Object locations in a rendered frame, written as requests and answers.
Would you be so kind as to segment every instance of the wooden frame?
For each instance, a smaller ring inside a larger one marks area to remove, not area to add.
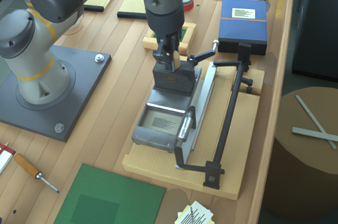
[[[197,32],[197,24],[185,22],[182,29],[186,30],[186,33],[180,42],[179,53],[182,55],[188,55],[190,46],[195,38]],[[157,50],[158,44],[156,38],[154,38],[155,32],[149,29],[143,38],[143,47],[146,49]]]

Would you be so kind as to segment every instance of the stack of paper notes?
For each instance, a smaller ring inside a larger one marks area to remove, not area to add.
[[[175,224],[215,224],[211,220],[213,213],[195,201],[191,206],[186,206],[183,212],[177,213]]]

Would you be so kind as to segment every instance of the green felt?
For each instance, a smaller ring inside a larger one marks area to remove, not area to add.
[[[182,29],[182,37],[180,39],[180,42],[183,40],[185,33],[186,33],[186,30]]]
[[[54,224],[154,223],[164,192],[82,164]]]

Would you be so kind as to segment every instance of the blue book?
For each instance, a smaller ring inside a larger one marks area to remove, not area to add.
[[[219,52],[238,53],[238,44],[251,44],[251,54],[265,55],[268,44],[266,2],[223,0]]]

